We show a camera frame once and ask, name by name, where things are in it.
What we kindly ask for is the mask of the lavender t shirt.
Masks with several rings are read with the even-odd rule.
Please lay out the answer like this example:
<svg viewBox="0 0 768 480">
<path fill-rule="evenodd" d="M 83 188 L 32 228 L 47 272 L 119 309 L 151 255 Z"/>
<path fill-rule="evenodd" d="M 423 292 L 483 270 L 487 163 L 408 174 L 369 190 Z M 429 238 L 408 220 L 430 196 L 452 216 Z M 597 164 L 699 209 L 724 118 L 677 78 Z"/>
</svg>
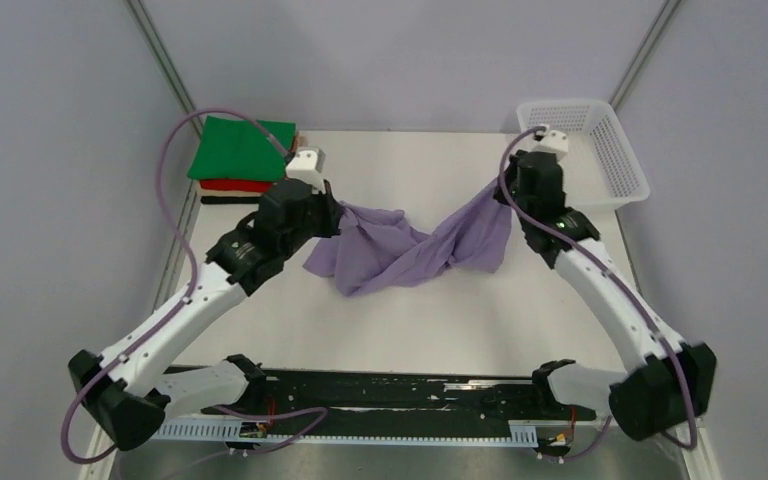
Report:
<svg viewBox="0 0 768 480">
<path fill-rule="evenodd" d="M 452 268 L 494 273 L 504 261 L 513 217 L 495 191 L 489 183 L 430 233 L 415 229 L 402 210 L 343 203 L 340 234 L 319 240 L 303 267 L 330 279 L 346 297 L 415 287 Z"/>
</svg>

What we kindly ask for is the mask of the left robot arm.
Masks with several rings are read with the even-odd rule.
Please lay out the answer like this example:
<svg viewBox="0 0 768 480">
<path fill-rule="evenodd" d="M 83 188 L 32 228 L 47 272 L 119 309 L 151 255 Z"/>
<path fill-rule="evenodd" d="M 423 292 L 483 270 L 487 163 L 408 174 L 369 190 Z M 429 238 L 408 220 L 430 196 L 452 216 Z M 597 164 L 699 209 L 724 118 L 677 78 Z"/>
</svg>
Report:
<svg viewBox="0 0 768 480">
<path fill-rule="evenodd" d="M 69 410 L 83 407 L 121 451 L 147 442 L 168 419 L 215 405 L 258 411 L 266 400 L 264 375 L 242 355 L 167 370 L 217 319 L 280 274 L 305 243 L 337 235 L 341 216 L 328 181 L 278 181 L 149 318 L 101 353 L 80 350 L 69 360 L 77 393 Z"/>
</svg>

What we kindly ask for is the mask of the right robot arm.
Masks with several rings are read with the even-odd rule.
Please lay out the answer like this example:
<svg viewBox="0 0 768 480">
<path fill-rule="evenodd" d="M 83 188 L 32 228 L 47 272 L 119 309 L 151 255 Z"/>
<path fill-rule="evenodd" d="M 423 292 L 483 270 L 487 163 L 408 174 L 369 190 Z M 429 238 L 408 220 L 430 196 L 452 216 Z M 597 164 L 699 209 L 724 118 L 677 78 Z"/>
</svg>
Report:
<svg viewBox="0 0 768 480">
<path fill-rule="evenodd" d="M 626 283 L 596 227 L 567 206 L 555 155 L 504 154 L 495 197 L 516 213 L 531 250 L 585 302 L 623 365 L 607 371 L 571 360 L 543 364 L 530 392 L 535 411 L 552 418 L 569 406 L 585 407 L 612 418 L 633 440 L 662 435 L 695 448 L 717 365 L 711 348 L 689 344 Z"/>
</svg>

